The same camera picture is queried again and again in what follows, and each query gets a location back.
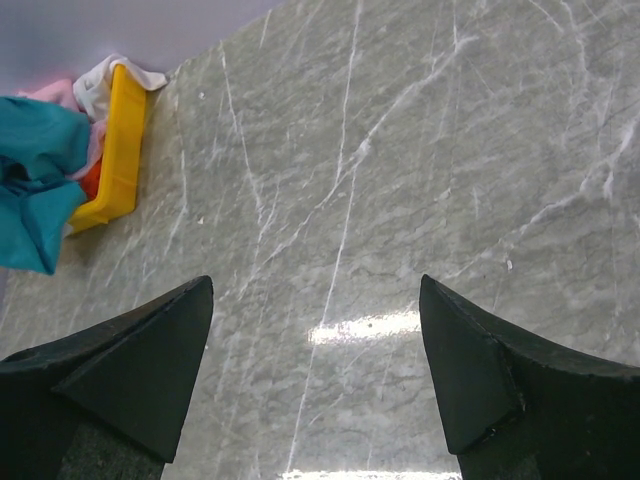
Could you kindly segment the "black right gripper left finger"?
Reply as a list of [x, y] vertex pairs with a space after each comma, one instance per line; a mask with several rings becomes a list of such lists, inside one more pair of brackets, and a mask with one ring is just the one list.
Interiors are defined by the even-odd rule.
[[212, 316], [212, 280], [200, 276], [2, 359], [2, 478], [160, 478], [176, 456]]

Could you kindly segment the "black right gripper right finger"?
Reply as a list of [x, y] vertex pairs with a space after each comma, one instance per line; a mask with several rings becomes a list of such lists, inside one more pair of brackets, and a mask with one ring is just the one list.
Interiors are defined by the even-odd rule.
[[463, 478], [638, 478], [638, 368], [544, 339], [428, 275], [419, 310]]

